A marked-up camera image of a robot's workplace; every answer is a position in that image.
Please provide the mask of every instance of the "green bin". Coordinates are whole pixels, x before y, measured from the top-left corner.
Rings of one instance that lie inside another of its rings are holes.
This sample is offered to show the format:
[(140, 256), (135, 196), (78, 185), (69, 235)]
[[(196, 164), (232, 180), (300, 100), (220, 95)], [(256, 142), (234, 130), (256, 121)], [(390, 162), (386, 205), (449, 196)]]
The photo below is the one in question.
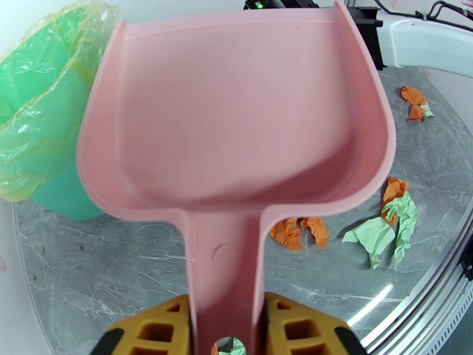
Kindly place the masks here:
[(102, 215), (77, 174), (80, 124), (118, 11), (79, 1), (48, 15), (0, 61), (0, 196), (77, 221)]

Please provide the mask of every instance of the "light green crumpled paper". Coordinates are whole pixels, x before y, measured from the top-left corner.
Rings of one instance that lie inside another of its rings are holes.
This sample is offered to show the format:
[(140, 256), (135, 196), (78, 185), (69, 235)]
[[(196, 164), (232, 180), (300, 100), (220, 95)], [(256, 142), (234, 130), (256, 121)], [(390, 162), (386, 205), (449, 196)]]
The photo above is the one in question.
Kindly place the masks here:
[(397, 268), (403, 259), (406, 249), (410, 248), (410, 237), (414, 234), (417, 220), (420, 218), (417, 206), (408, 191), (401, 198), (395, 198), (383, 209), (386, 218), (392, 220), (395, 213), (399, 216), (396, 250), (394, 251), (394, 267)]
[(247, 355), (247, 349), (241, 341), (237, 338), (233, 339), (233, 348), (229, 353), (224, 353), (223, 351), (218, 352), (219, 355)]
[(393, 228), (391, 228), (383, 218), (378, 217), (367, 220), (363, 224), (348, 231), (342, 242), (359, 242), (363, 245), (370, 257), (371, 268), (374, 270), (381, 263), (381, 254), (395, 237), (396, 235)]
[(425, 116), (426, 118), (427, 118), (427, 117), (434, 117), (434, 114), (433, 114), (433, 112), (430, 110), (430, 106), (429, 106), (428, 103), (422, 104), (420, 107), (425, 110), (424, 116)]

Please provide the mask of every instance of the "green trash bag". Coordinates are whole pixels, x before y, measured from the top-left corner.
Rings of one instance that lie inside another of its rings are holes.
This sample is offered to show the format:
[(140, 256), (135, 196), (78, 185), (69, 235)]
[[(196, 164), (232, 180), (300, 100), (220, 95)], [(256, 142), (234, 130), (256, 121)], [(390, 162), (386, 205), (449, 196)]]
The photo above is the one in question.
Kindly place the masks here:
[(0, 61), (5, 200), (30, 198), (75, 161), (90, 89), (117, 16), (117, 7), (79, 1), (43, 18)]

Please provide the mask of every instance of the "black cable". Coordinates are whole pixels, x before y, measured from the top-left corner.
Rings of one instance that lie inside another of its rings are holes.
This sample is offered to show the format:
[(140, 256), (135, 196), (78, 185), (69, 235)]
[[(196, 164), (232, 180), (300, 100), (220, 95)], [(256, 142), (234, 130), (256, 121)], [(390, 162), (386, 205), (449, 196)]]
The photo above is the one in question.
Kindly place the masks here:
[[(440, 23), (440, 24), (444, 24), (444, 25), (450, 25), (451, 27), (467, 30), (467, 31), (470, 31), (470, 32), (473, 33), (473, 28), (467, 27), (466, 25), (456, 24), (454, 22), (437, 19), (437, 17), (439, 16), (442, 8), (448, 8), (448, 9), (451, 9), (451, 10), (467, 17), (470, 20), (473, 20), (473, 12), (465, 11), (462, 8), (457, 7), (456, 5), (453, 5), (453, 4), (444, 2), (444, 1), (435, 2), (432, 5), (432, 8), (430, 9), (430, 12), (427, 13), (427, 14), (421, 13), (419, 11), (417, 11), (415, 14), (390, 11), (388, 8), (386, 8), (384, 6), (383, 3), (381, 3), (380, 0), (373, 0), (373, 1), (378, 5), (378, 7), (381, 8), (381, 10), (383, 10), (386, 13), (391, 14), (391, 15), (399, 15), (399, 16), (402, 16), (402, 17), (415, 18), (415, 19), (424, 19), (425, 18), (426, 21), (433, 21), (433, 22), (437, 22), (437, 23)], [(435, 6), (437, 6), (437, 5), (440, 5), (439, 11), (434, 16), (432, 16), (432, 13), (435, 9)]]

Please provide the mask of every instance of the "pink dustpan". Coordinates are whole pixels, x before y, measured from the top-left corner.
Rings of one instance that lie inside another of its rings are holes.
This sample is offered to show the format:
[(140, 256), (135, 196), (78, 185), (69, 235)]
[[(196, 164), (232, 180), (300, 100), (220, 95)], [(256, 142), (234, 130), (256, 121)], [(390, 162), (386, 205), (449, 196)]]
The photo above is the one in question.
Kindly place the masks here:
[(343, 3), (122, 21), (79, 138), (106, 212), (182, 232), (195, 351), (258, 351), (263, 248), (288, 217), (351, 209), (394, 158), (390, 107)]

